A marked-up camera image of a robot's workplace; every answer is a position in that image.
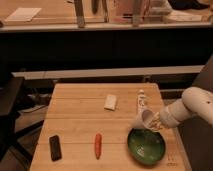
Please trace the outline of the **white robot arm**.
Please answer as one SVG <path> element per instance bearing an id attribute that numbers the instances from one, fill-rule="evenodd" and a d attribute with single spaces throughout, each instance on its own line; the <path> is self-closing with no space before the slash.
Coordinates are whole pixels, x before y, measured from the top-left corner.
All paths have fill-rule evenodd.
<path id="1" fill-rule="evenodd" d="M 154 132 L 175 128 L 183 121 L 199 116 L 213 126 L 213 93 L 199 87 L 183 91 L 181 98 L 164 106 L 148 124 Z"/>

